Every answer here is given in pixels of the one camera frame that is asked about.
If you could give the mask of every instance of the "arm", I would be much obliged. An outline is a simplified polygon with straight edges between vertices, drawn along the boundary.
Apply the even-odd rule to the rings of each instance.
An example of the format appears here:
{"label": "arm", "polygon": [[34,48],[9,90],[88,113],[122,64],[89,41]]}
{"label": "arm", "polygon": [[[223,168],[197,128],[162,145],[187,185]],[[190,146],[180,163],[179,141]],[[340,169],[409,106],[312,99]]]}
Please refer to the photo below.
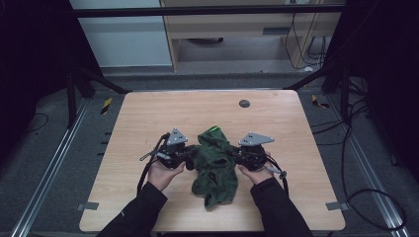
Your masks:
{"label": "arm", "polygon": [[250,172],[240,165],[238,169],[254,184],[250,193],[261,212],[266,236],[312,237],[302,215],[271,171]]}
{"label": "arm", "polygon": [[148,182],[137,197],[108,223],[98,237],[149,236],[158,213],[167,201],[162,191],[176,175],[183,172],[184,167],[185,162],[176,169],[167,169],[160,162],[154,162],[148,171]]}
{"label": "arm", "polygon": [[147,182],[98,236],[148,236],[167,197]]}

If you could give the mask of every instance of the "green towel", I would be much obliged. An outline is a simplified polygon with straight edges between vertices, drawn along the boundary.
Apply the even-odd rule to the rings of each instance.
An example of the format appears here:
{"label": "green towel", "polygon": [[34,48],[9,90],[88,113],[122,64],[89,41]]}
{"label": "green towel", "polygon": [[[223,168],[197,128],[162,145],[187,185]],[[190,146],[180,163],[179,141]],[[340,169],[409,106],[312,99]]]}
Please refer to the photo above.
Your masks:
{"label": "green towel", "polygon": [[198,142],[201,145],[193,157],[198,177],[192,184],[192,192],[205,196],[206,208],[233,201],[238,184],[231,155],[235,147],[230,145],[219,126],[199,135]]}

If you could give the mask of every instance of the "black sleeve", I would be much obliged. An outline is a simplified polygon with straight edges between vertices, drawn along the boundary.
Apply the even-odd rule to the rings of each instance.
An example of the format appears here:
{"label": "black sleeve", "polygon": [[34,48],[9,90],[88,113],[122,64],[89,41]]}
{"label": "black sleeve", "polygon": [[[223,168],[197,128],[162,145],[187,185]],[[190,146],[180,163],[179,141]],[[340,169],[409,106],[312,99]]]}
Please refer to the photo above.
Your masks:
{"label": "black sleeve", "polygon": [[276,178],[255,185],[250,193],[261,212],[267,237],[313,236]]}
{"label": "black sleeve", "polygon": [[98,237],[149,236],[166,201],[167,197],[147,182],[138,196],[124,207]]}

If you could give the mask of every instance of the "hand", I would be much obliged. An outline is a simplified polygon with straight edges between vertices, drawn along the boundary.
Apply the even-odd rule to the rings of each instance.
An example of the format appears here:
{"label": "hand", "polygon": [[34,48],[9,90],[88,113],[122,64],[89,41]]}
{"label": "hand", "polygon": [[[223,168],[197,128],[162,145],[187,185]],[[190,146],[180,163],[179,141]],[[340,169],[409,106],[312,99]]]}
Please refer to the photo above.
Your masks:
{"label": "hand", "polygon": [[[272,167],[271,163],[269,162],[266,162],[264,166]],[[249,171],[246,167],[242,165],[237,165],[237,168],[241,171],[243,175],[249,177],[250,181],[252,181],[254,185],[258,185],[259,183],[274,177],[274,173],[266,169],[265,167],[262,167],[257,171]]]}
{"label": "hand", "polygon": [[183,172],[185,162],[182,162],[176,169],[169,169],[161,164],[160,161],[153,159],[154,163],[148,171],[148,182],[157,190],[164,191],[173,180],[173,178]]}

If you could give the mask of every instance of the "table surface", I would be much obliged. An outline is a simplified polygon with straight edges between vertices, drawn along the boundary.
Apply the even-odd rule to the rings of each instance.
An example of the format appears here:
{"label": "table surface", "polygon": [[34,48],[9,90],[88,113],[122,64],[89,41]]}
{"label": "table surface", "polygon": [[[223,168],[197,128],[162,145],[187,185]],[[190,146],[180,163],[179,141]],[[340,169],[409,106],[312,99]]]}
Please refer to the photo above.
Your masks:
{"label": "table surface", "polygon": [[[239,102],[248,100],[250,107]],[[177,127],[188,137],[186,145],[199,144],[198,135],[218,125],[232,145],[248,132],[275,138],[263,144],[287,171],[290,198],[311,230],[341,230],[345,220],[335,202],[330,180],[295,91],[170,91],[126,95],[99,169],[80,229],[102,230],[136,195],[142,170],[161,135]],[[252,184],[236,168],[238,188],[234,200],[206,210],[192,183],[197,171],[185,171],[163,191],[168,201],[153,229],[171,231],[263,231],[260,212],[250,195]]]}

